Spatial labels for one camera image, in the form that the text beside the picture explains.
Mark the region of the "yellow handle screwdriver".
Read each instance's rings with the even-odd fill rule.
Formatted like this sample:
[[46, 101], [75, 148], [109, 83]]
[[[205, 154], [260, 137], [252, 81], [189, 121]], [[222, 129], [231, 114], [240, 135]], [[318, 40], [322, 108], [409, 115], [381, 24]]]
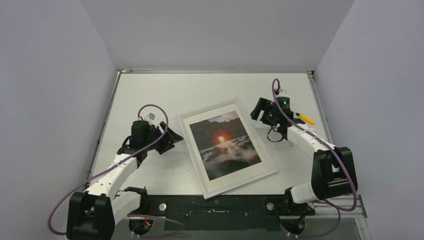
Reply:
[[315, 125], [315, 121], [304, 114], [296, 112], [295, 115], [309, 125]]

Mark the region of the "white picture frame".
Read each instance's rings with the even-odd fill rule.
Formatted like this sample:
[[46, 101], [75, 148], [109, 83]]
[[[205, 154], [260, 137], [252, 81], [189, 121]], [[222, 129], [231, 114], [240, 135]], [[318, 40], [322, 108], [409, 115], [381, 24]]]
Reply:
[[177, 116], [204, 199], [279, 170], [236, 97]]

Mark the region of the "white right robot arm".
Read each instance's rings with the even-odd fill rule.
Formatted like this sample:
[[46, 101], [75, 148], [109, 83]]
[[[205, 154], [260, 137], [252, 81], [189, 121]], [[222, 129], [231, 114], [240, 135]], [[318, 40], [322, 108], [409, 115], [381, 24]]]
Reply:
[[274, 100], [259, 98], [250, 113], [275, 129], [282, 140], [297, 145], [312, 159], [311, 179], [287, 190], [282, 207], [290, 215], [296, 214], [304, 203], [354, 194], [358, 190], [353, 153], [348, 147], [337, 147], [319, 137], [306, 117], [290, 109], [290, 98], [278, 96]]

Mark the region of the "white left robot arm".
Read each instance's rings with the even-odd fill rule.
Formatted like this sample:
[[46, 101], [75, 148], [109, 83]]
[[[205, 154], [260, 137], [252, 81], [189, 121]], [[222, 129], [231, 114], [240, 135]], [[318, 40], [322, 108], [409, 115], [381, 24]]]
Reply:
[[149, 151], [161, 155], [183, 139], [163, 121], [158, 126], [146, 120], [134, 121], [130, 136], [118, 149], [107, 173], [83, 192], [71, 195], [65, 234], [67, 239], [110, 240], [116, 224], [131, 212], [139, 216], [151, 214], [154, 207], [145, 188], [121, 187], [141, 166]]

